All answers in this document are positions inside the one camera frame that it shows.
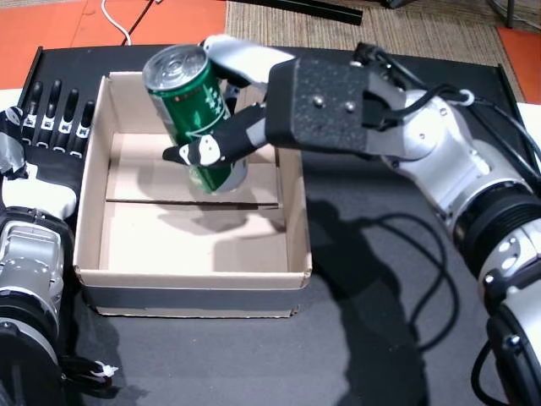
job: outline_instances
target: beige rug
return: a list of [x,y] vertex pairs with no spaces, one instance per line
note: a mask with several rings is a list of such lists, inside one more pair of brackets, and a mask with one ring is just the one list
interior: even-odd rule
[[[366,41],[402,55],[492,66],[501,63],[517,100],[523,100],[495,28],[497,19],[488,14],[490,10],[485,9],[484,0],[478,3],[478,11],[487,13],[485,21],[479,21],[477,11],[472,12],[473,8],[467,8],[462,0],[419,0],[398,10],[354,0],[340,3],[362,9],[363,23],[348,25],[274,8],[228,2],[226,31],[232,36],[266,45],[352,50],[358,41]],[[447,3],[453,3],[452,7],[445,7]]]

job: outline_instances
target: metal bar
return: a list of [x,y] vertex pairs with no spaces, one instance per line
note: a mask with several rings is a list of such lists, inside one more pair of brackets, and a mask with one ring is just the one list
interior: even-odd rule
[[361,25],[363,12],[355,8],[336,6],[335,4],[322,3],[316,0],[233,0],[238,3],[256,4],[260,6],[279,8],[281,10],[293,11],[333,19],[342,23]]
[[515,0],[507,0],[507,28],[513,28],[513,19],[515,17]]

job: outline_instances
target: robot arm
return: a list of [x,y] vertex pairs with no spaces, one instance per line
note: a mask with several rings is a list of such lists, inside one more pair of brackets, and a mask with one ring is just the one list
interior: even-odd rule
[[[226,36],[203,47],[221,77],[228,79],[232,68],[236,84],[264,90],[268,77],[266,103],[192,144],[167,149],[164,159],[221,165],[266,143],[380,157],[418,186],[477,278],[510,399],[541,404],[541,202],[508,160],[472,137],[452,101],[397,87],[371,58],[350,64],[291,59]],[[257,71],[259,59],[264,63]]]

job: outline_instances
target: white cable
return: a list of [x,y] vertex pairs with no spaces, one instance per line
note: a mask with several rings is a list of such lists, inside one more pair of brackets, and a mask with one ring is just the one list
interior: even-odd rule
[[117,30],[121,31],[124,34],[128,45],[132,45],[132,38],[131,36],[129,36],[129,33],[118,22],[112,19],[112,17],[109,15],[107,10],[105,9],[105,1],[106,0],[101,0],[101,11],[103,12],[103,15],[105,15],[105,18],[108,19],[109,22],[113,24],[115,28],[117,28]]
[[115,375],[115,372],[118,370],[116,366],[110,366],[105,365],[101,361],[95,361],[99,366],[101,366],[101,372],[94,372],[90,371],[93,376],[97,376],[98,378],[102,378],[103,376],[106,376],[107,378],[112,378],[113,375]]
[[452,106],[470,107],[475,102],[475,95],[468,89],[461,89],[460,93],[467,97],[465,101],[447,100]]

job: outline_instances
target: zip tie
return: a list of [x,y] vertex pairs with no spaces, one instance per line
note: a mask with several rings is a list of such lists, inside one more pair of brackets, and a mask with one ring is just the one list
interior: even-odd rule
[[118,370],[116,366],[105,365],[101,361],[96,361],[96,364],[101,366],[101,372],[91,371],[90,373],[98,378],[102,378],[104,376],[107,378],[112,378],[112,376],[115,375],[115,372]]
[[475,95],[472,93],[472,91],[469,91],[468,89],[460,89],[459,92],[467,97],[465,101],[448,100],[447,102],[451,105],[464,107],[470,107],[475,102]]

